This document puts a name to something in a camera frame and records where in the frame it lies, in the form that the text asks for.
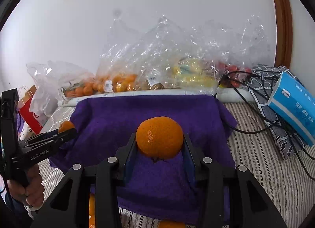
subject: red paper bag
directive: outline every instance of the red paper bag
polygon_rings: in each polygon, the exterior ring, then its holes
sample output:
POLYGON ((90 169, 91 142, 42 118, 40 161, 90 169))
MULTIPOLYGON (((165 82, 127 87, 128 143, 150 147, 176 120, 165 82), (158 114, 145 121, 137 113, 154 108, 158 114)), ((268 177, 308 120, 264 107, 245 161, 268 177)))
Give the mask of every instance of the red paper bag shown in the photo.
POLYGON ((22 107, 19 109, 19 113, 25 122, 30 126, 34 133, 39 134, 43 128, 43 125, 48 120, 48 117, 44 114, 39 117, 35 113, 29 111, 34 93, 35 92, 28 90, 25 94, 25 97, 19 101, 18 106, 22 105, 22 107))

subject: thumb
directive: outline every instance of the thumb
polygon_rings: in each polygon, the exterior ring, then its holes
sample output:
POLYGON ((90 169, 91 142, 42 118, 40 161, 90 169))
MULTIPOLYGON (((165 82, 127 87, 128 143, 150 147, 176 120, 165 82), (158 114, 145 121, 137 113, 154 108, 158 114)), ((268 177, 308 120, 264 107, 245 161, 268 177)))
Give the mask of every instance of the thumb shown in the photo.
POLYGON ((25 194, 25 188, 15 180, 8 180, 7 185, 13 198, 25 194))

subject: striped fabric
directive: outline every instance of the striped fabric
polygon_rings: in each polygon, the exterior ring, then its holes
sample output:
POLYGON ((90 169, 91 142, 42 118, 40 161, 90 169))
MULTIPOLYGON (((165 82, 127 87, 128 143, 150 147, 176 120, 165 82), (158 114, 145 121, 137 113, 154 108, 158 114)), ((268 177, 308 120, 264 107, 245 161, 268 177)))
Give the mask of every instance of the striped fabric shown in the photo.
MULTIPOLYGON (((225 104, 238 121, 238 128, 255 131, 265 127, 264 122, 246 104, 225 104)), ((45 124, 43 131, 51 131, 68 120, 74 107, 58 108, 45 124)), ((245 165, 260 182, 278 208, 289 228, 298 227, 315 204, 315 182, 308 178, 296 156, 283 160, 270 131, 256 135, 233 132, 227 141, 236 165, 245 165)), ((315 147, 306 147, 315 156, 315 147)), ((306 168, 315 176, 313 163, 304 152, 299 153, 306 168)), ((60 170, 52 168, 48 160, 39 164, 45 187, 45 199, 62 179, 60 170)), ((141 216, 119 208, 124 228, 157 228, 159 220, 141 216)))

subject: wall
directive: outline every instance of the wall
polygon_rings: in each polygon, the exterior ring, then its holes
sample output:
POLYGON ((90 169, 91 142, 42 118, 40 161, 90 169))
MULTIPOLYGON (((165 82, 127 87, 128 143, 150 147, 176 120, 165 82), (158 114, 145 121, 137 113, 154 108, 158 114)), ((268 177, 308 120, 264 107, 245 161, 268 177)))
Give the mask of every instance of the wall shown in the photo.
POLYGON ((315 97, 315 22, 300 0, 290 0, 293 49, 290 69, 315 97))
POLYGON ((31 86, 26 72, 31 61, 66 60, 95 72, 117 8, 142 32, 162 14, 185 28, 210 19, 242 28, 251 15, 260 16, 275 53, 273 0, 21 0, 0 32, 4 88, 31 86))

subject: wooden trim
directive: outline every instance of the wooden trim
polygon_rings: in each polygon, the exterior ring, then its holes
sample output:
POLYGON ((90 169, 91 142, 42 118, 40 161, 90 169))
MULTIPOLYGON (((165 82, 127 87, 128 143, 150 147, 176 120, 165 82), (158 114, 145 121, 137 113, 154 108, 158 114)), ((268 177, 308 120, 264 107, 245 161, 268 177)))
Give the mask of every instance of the wooden trim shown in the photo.
POLYGON ((277 22, 275 66, 290 67, 293 43, 292 13, 289 0, 274 0, 277 22))

